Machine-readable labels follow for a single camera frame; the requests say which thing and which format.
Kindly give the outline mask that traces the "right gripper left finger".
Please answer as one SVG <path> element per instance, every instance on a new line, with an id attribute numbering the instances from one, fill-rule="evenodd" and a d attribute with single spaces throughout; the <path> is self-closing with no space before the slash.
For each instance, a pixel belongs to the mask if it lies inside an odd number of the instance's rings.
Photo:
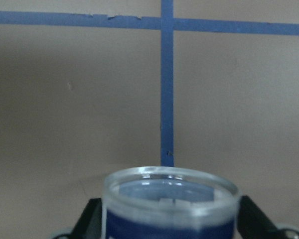
<path id="1" fill-rule="evenodd" d="M 102 233 L 102 200 L 88 201 L 74 228 L 69 233 L 53 236 L 53 239 L 100 239 Z"/>

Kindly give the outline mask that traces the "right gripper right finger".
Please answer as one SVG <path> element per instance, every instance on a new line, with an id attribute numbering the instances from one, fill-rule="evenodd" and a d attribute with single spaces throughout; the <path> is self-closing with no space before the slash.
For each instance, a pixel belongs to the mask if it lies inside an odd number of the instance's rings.
<path id="1" fill-rule="evenodd" d="M 247 195 L 240 200 L 237 231 L 243 239 L 299 239 L 299 230 L 277 227 Z"/>

